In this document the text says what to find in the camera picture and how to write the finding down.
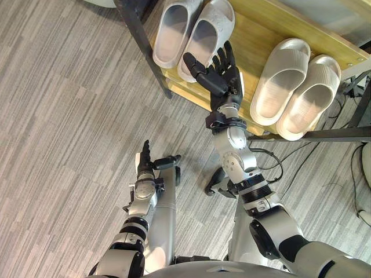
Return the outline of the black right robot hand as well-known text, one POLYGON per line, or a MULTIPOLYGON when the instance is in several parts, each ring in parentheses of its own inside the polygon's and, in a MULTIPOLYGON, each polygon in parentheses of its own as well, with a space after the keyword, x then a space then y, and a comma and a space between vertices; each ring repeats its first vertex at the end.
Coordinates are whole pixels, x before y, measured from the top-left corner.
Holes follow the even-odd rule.
POLYGON ((190 52, 183 54, 183 61, 197 83, 210 92, 212 111, 227 103, 234 103, 237 108, 241 106, 241 76, 229 41, 225 41, 224 46, 218 48, 217 54, 212 57, 212 64, 208 67, 190 52))

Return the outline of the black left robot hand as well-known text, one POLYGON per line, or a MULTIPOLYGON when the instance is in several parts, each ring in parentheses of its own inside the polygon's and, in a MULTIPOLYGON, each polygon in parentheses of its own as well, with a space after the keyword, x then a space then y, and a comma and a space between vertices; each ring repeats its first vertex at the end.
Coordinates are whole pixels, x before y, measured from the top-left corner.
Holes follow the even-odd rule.
POLYGON ((138 180, 153 180, 154 179, 154 172, 151 163, 150 157, 150 145, 149 140, 145 140, 143 144, 143 148, 139 155, 139 162, 136 166, 137 170, 137 179, 138 180))

